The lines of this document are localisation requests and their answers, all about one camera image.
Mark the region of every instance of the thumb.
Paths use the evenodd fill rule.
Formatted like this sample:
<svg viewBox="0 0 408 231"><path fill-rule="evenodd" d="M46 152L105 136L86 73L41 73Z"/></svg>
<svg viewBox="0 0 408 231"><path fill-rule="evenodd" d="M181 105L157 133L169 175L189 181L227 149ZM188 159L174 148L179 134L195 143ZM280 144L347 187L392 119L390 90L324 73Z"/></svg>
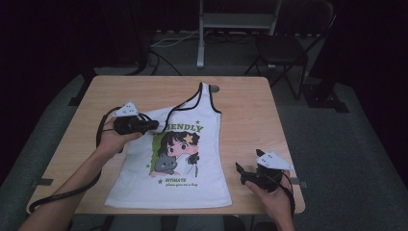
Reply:
<svg viewBox="0 0 408 231"><path fill-rule="evenodd" d="M259 197L263 197L265 196L265 194L267 194L267 192L265 192L264 190L262 190L261 188L259 188L255 183L250 182L250 181L245 181L245 185L256 195L258 195Z"/></svg>

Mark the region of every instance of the human hand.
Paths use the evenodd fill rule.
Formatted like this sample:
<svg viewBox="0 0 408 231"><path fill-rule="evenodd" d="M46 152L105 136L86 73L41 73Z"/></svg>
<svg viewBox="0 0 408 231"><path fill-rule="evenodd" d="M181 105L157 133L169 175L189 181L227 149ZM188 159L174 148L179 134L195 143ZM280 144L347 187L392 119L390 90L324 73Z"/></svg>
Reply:
<svg viewBox="0 0 408 231"><path fill-rule="evenodd" d="M127 135L119 135L114 130L115 117L112 117L107 123L104 124L101 134L101 140L96 148L96 151L102 152L112 158L114 154L120 151L126 142L136 140L142 136L142 133L132 133Z"/></svg>
<svg viewBox="0 0 408 231"><path fill-rule="evenodd" d="M290 173L288 171L284 171L284 173L289 177ZM282 177L280 183L287 189L291 188L291 184L286 177ZM279 230L294 230L291 202L280 187L274 192L266 192L250 181L246 181L245 184L261 199L267 214L275 220Z"/></svg>

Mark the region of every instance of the wooden table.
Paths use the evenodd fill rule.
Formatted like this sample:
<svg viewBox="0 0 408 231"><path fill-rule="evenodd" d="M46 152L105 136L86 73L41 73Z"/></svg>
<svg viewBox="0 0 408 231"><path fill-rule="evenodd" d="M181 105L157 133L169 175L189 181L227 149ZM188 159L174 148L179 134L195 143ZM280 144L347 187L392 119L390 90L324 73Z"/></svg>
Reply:
<svg viewBox="0 0 408 231"><path fill-rule="evenodd" d="M146 210L117 209L104 201L121 169L125 154L115 155L102 169L99 182L90 189L77 214L263 214L259 199L244 185L236 172L238 162L246 170L256 168L255 149L273 150L286 161L292 158L267 79L263 77L203 76L97 76L72 118L43 178L51 186L37 186L30 204L53 193L95 148L95 133L103 114L111 108L134 101L138 110L148 112L184 102L193 96L200 82L217 85L214 104L222 111L220 158L233 204L214 209ZM305 209L298 185L293 185L296 213Z"/></svg>

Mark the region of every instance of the black chair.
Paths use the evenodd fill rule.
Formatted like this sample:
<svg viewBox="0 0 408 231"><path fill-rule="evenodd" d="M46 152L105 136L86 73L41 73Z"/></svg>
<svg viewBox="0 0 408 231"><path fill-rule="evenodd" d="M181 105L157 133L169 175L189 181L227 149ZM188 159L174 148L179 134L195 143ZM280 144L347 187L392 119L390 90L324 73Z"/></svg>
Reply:
<svg viewBox="0 0 408 231"><path fill-rule="evenodd" d="M245 74L255 65L258 75L261 75L257 62L262 60L266 64L282 65L283 73L269 85L273 87L282 77L287 80L296 99L300 98L301 89L308 63L310 49L327 35L334 19L333 6L325 0L308 0L299 8L297 13L280 32L273 36L259 35L256 37L256 46L259 56L246 70ZM307 48L303 48L299 37L315 36L315 40ZM288 71L295 65L302 66L300 84L295 92L288 78Z"/></svg>

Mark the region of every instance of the human arm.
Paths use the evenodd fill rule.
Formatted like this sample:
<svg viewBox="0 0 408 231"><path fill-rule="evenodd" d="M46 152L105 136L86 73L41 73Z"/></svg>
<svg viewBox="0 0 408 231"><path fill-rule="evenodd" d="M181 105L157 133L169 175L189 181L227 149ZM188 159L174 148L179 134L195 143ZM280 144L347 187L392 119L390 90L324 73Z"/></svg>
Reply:
<svg viewBox="0 0 408 231"><path fill-rule="evenodd" d="M104 125L101 142L81 166L65 181L54 194L66 193L91 182L102 167L123 147L127 141L141 137L141 133L120 136L111 130L114 118ZM66 230L84 192L39 206L20 226L19 230Z"/></svg>
<svg viewBox="0 0 408 231"><path fill-rule="evenodd" d="M279 231L294 230L291 202L281 188L278 187L274 192L266 192L250 181L246 181L245 184L261 199L267 214L275 221ZM281 185L290 189L290 182L286 177L282 177Z"/></svg>

